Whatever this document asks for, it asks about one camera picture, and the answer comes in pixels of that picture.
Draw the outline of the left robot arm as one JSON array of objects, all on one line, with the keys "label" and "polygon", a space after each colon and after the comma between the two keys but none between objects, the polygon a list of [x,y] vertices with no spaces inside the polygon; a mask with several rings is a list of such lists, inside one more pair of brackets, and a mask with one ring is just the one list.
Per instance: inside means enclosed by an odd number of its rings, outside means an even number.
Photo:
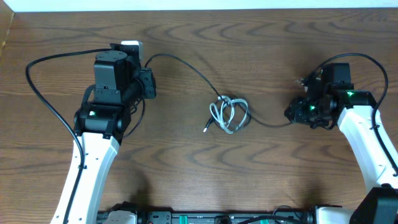
[{"label": "left robot arm", "polygon": [[136,101],[155,97],[151,69],[137,47],[96,55],[95,84],[75,113],[78,142],[52,223],[95,223],[106,177],[131,122]]}]

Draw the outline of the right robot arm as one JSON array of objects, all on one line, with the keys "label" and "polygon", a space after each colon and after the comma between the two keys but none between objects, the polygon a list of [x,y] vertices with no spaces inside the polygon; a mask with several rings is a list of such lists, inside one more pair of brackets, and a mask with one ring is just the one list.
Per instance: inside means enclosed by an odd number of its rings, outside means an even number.
[{"label": "right robot arm", "polygon": [[320,205],[303,222],[397,223],[397,151],[371,92],[354,88],[347,63],[325,65],[300,82],[306,95],[292,100],[285,117],[312,129],[338,127],[352,148],[367,191],[354,210]]}]

